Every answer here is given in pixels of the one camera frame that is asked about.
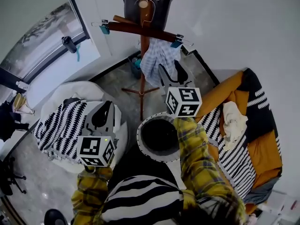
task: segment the yellow plaid sleeve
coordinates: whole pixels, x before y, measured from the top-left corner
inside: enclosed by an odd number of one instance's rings
[[[196,200],[221,197],[229,203],[238,200],[238,216],[245,220],[243,201],[220,176],[213,157],[208,152],[208,138],[201,124],[193,118],[176,118],[174,126],[180,146],[181,178]]]
[[[72,196],[74,225],[102,224],[100,214],[108,196],[107,181],[112,175],[111,168],[98,168],[95,173],[83,171],[78,175],[78,189]]]

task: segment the blue checkered cloth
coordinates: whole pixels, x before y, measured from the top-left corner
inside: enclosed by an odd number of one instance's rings
[[[141,61],[141,70],[145,75],[146,81],[153,87],[161,86],[160,75],[158,72],[159,64],[163,65],[171,78],[177,74],[174,60],[180,60],[180,47],[171,47],[170,42],[150,38],[150,45]]]

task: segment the concrete floor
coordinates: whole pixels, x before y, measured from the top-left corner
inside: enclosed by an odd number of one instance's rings
[[[203,69],[199,61],[190,55],[182,57],[182,61],[195,76],[196,86],[204,95],[214,86],[212,80]],[[139,96],[133,93],[121,91],[122,87],[139,90],[139,80],[135,79],[130,71],[129,64],[106,74],[96,82],[104,91],[117,100],[121,111],[127,115],[130,143],[135,142],[135,135],[140,125]],[[149,93],[144,98],[144,119],[166,110],[162,98],[162,91]],[[27,180],[19,181],[20,186],[27,190],[27,194],[21,194],[16,186],[12,186],[14,194],[9,197],[15,210],[29,225],[43,223],[44,215],[48,209],[59,209],[71,221],[73,217],[70,198],[76,189],[77,174],[69,173],[63,168],[50,162],[46,154],[42,154],[37,148],[37,143],[32,134],[29,134],[14,150],[15,171],[25,175]],[[180,179],[180,167],[178,163],[170,166],[174,176]]]

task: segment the metal hook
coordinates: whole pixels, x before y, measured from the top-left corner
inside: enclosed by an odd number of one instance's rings
[[[146,21],[146,20],[144,20],[144,21],[142,22],[142,27],[143,27],[143,25],[144,25],[144,22],[149,22],[149,23],[151,23],[151,22],[153,21],[154,14],[155,14],[155,9],[156,9],[155,2],[154,2],[153,0],[148,0],[148,1],[151,1],[151,2],[153,3],[153,5],[154,5],[154,11],[153,11],[153,15],[152,15],[151,21]]]
[[[179,42],[182,42],[184,45],[187,45],[187,46],[190,46],[190,47],[194,45],[194,43],[192,43],[192,42],[190,42],[186,39],[183,39],[183,35],[181,35],[181,34],[177,34],[176,40],[179,41]]]
[[[108,20],[102,19],[101,22],[91,22],[92,27],[108,26]]]

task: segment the wooden coat stand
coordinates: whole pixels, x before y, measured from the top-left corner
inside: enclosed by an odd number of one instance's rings
[[[151,18],[153,17],[152,4],[148,2],[148,6],[146,8],[140,8],[141,13],[141,25],[143,27],[150,27]],[[144,54],[147,52],[149,48],[149,37],[141,35],[141,56],[143,58]],[[140,97],[140,119],[143,121],[143,103],[144,103],[144,95],[150,93],[152,91],[158,90],[159,88],[153,88],[149,90],[145,90],[145,75],[142,73],[141,77],[141,88],[139,91],[122,88],[122,91],[136,93]]]
[[[138,0],[140,1],[139,7],[140,7],[140,14],[141,14],[141,25],[138,25],[132,21],[129,21],[123,17],[120,16],[114,16],[113,20],[116,22],[108,22],[107,20],[102,20],[102,23],[100,22],[92,22],[92,26],[100,26],[102,32],[104,34],[109,34],[110,30],[113,31],[122,31],[122,32],[128,32],[128,33],[135,33],[141,35],[141,57],[143,58],[144,54],[147,52],[149,48],[149,37],[157,38],[161,40],[165,40],[168,42],[172,42],[172,47],[178,47],[183,43],[183,36],[180,34],[173,34],[170,32],[165,32],[163,30],[157,30],[150,27],[153,13],[155,11],[155,4],[152,0]],[[159,88],[153,88],[149,90],[145,90],[145,75],[142,73],[141,77],[141,87],[139,91],[131,90],[127,88],[122,88],[122,91],[126,92],[132,92],[135,94],[138,94],[140,97],[140,119],[143,120],[143,102],[144,102],[144,95],[158,90]]]

